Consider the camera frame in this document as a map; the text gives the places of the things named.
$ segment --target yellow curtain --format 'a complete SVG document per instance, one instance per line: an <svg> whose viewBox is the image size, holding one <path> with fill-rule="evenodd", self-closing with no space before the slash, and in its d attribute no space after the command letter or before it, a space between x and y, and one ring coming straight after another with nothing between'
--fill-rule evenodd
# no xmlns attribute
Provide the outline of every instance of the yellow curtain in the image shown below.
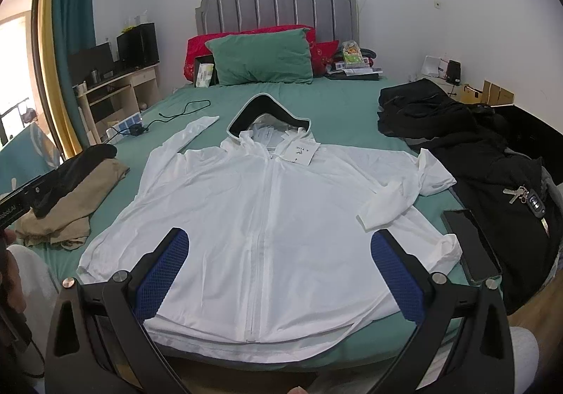
<svg viewBox="0 0 563 394"><path fill-rule="evenodd" d="M39 57L49 109L63 152L67 159L82 151L80 142L67 113L58 83L53 41L52 0L39 0L38 11Z"/></svg>

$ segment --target desk drawer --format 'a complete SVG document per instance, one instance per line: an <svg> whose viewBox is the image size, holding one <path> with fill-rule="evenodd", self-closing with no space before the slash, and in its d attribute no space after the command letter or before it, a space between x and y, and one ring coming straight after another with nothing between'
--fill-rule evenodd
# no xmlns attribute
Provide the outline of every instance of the desk drawer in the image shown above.
<svg viewBox="0 0 563 394"><path fill-rule="evenodd" d="M157 75L154 72L154 68L142 70L131 75L131 85L138 86L139 84L143 84L144 82L154 80L156 79L156 77Z"/></svg>

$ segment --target finger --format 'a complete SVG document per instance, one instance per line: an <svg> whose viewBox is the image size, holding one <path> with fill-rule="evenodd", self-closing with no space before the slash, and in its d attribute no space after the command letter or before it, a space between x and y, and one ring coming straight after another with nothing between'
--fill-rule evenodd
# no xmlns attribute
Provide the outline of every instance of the finger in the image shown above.
<svg viewBox="0 0 563 394"><path fill-rule="evenodd" d="M18 263L16 262L16 258L10 251L6 250L6 256L8 260L6 276L8 277L7 280L10 282L9 287L7 287L6 297L8 305L16 312L23 313L26 303L24 292L21 289L20 269L18 267Z"/></svg>
<svg viewBox="0 0 563 394"><path fill-rule="evenodd" d="M6 244L11 245L16 241L16 238L18 238L18 236L12 229L4 229L4 238L6 239Z"/></svg>

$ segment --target metal bolt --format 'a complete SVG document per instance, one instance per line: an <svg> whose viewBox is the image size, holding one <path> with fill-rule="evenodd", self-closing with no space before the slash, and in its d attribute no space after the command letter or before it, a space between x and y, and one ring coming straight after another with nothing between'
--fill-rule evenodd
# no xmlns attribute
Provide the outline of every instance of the metal bolt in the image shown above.
<svg viewBox="0 0 563 394"><path fill-rule="evenodd" d="M69 288L71 288L71 287L73 287L73 286L74 286L74 278L69 277L69 278L65 278L65 279L63 280L63 287L64 287L65 289L69 289Z"/></svg>
<svg viewBox="0 0 563 394"><path fill-rule="evenodd" d="M112 280L116 283L121 283L127 279L128 272L126 270L120 270L115 272L112 276Z"/></svg>
<svg viewBox="0 0 563 394"><path fill-rule="evenodd" d="M487 281L485 281L485 286L492 290L495 290L498 287L496 285L496 281L492 278L489 278Z"/></svg>
<svg viewBox="0 0 563 394"><path fill-rule="evenodd" d="M444 273L436 272L432 274L432 281L436 284L445 284L447 280Z"/></svg>

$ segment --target pillow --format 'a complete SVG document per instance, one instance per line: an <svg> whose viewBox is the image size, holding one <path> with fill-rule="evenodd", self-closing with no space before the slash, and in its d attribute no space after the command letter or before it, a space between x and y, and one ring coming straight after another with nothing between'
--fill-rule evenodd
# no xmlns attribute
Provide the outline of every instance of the pillow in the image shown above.
<svg viewBox="0 0 563 394"><path fill-rule="evenodd" d="M258 35L229 35L207 42L213 53L219 83L299 82L313 79L308 29Z"/></svg>
<svg viewBox="0 0 563 394"><path fill-rule="evenodd" d="M260 33L284 32L286 30L307 29L307 41L312 48L316 41L315 29L307 25L275 25L273 27L263 27L260 29L246 30L245 32L223 32L210 33L208 35L198 35L188 40L188 50L186 52L186 62L184 64L184 76L188 81L194 80L194 60L196 57L211 55L205 43L211 39L222 38L229 35L255 35Z"/></svg>
<svg viewBox="0 0 563 394"><path fill-rule="evenodd" d="M339 41L315 43L311 47L311 65L315 76L322 76L327 72L327 65L332 63L332 56L339 48Z"/></svg>

